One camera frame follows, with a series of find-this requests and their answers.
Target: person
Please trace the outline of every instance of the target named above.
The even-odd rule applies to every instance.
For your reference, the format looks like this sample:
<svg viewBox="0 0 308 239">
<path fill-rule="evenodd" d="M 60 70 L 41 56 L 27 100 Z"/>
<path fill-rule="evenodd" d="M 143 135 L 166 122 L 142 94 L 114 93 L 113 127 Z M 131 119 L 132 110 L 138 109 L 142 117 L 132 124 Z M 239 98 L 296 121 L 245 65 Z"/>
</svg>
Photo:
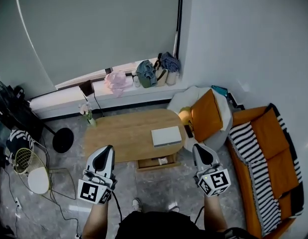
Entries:
<svg viewBox="0 0 308 239">
<path fill-rule="evenodd" d="M 255 238 L 243 229 L 228 229 L 217 195 L 205 196 L 205 230 L 199 230 L 190 217 L 175 211 L 143 213 L 137 198 L 132 201 L 132 206 L 134 211 L 119 224 L 116 239 Z M 83 229 L 83 239 L 105 239 L 107 210 L 108 202 L 105 205 L 93 205 Z"/>
</svg>

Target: white box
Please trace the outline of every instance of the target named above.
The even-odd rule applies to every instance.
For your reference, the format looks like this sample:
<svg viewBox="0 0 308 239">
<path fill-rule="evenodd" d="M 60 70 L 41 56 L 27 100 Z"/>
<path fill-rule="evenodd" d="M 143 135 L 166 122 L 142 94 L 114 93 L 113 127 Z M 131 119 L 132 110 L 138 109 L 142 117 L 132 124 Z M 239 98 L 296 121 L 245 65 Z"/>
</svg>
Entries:
<svg viewBox="0 0 308 239">
<path fill-rule="evenodd" d="M 155 148 L 182 142 L 178 126 L 152 130 L 152 137 Z"/>
</svg>

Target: black floor lamp base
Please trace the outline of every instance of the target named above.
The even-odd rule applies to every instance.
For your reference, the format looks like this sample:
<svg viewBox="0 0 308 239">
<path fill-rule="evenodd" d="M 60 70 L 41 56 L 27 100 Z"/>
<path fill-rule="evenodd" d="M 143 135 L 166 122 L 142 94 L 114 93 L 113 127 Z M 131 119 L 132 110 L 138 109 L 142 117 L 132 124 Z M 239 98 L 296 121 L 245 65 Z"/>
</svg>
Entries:
<svg viewBox="0 0 308 239">
<path fill-rule="evenodd" d="M 73 132 L 69 128 L 61 128 L 53 137 L 53 148 L 58 153 L 67 152 L 74 141 Z"/>
</svg>

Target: gray tile floor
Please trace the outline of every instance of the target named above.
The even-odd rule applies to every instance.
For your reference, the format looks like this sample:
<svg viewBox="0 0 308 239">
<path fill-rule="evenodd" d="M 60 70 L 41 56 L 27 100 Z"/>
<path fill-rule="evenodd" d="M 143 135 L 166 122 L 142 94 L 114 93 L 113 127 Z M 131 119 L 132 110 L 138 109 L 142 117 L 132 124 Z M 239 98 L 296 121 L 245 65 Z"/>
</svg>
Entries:
<svg viewBox="0 0 308 239">
<path fill-rule="evenodd" d="M 165 107 L 166 105 L 158 105 L 119 110 L 105 113 L 105 116 Z M 83 153 L 83 136 L 88 126 L 87 122 L 83 117 L 75 117 L 50 121 L 48 125 L 54 130 L 68 127 L 74 133 L 74 144 L 64 154 L 58 154 L 53 150 L 51 146 L 52 134 L 45 131 L 43 137 L 50 154 L 50 167 L 67 168 L 75 182 L 76 192 L 78 179 L 81 178 L 86 164 Z M 232 181 L 231 187 L 220 195 L 224 216 L 230 227 L 245 228 L 241 193 L 230 155 L 225 146 L 220 149 L 218 154 L 224 166 L 229 170 Z M 138 197 L 143 203 L 144 211 L 165 211 L 169 204 L 177 202 L 181 213 L 190 216 L 192 221 L 196 219 L 200 208 L 203 206 L 204 195 L 196 187 L 193 180 L 196 168 L 192 154 L 182 149 L 179 151 L 178 160 L 182 164 L 179 167 L 148 172 L 136 172 L 134 162 L 115 165 L 114 174 L 118 180 L 115 193 L 123 218 L 132 211 L 132 199 Z M 17 234 L 20 239 L 73 239 L 76 234 L 76 221 L 63 220 L 58 206 L 41 196 L 29 192 L 20 181 L 18 175 L 11 170 L 11 167 L 7 167 L 6 170 L 11 177 L 12 193 L 14 197 L 19 198 L 22 210 L 18 210 L 16 218 L 16 205 L 8 189 L 8 176 L 1 170 L 0 219 L 2 223 L 9 225 L 15 231 L 15 221 L 17 219 Z M 54 190 L 71 197 L 75 196 L 71 179 L 66 171 L 53 174 L 52 179 Z M 65 218 L 78 219 L 79 233 L 81 233 L 92 205 L 82 200 L 71 200 L 58 194 L 55 194 L 55 197 L 62 207 Z M 108 209 L 107 238 L 115 238 L 119 227 L 119 212 L 113 198 L 109 202 Z M 204 213 L 202 212 L 197 222 L 198 227 L 201 229 L 204 226 L 203 215 Z"/>
</svg>

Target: striped blanket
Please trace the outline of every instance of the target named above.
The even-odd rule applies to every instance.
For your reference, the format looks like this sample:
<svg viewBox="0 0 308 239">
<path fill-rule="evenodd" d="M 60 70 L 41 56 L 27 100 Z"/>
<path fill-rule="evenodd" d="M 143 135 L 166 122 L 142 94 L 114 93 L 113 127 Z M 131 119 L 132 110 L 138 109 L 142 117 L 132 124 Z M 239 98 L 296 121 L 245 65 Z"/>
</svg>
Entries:
<svg viewBox="0 0 308 239">
<path fill-rule="evenodd" d="M 292 216 L 290 218 L 295 218 L 302 213 L 304 207 L 300 164 L 287 127 L 277 108 L 273 104 L 269 104 L 265 112 L 271 108 L 273 108 L 281 129 L 289 142 L 294 168 L 299 181 L 299 186 L 291 190 Z M 262 235 L 265 236 L 281 223 L 281 210 L 278 200 L 273 197 L 267 161 L 260 149 L 250 122 L 233 127 L 228 137 L 238 158 L 248 166 L 257 215 L 262 228 Z"/>
</svg>

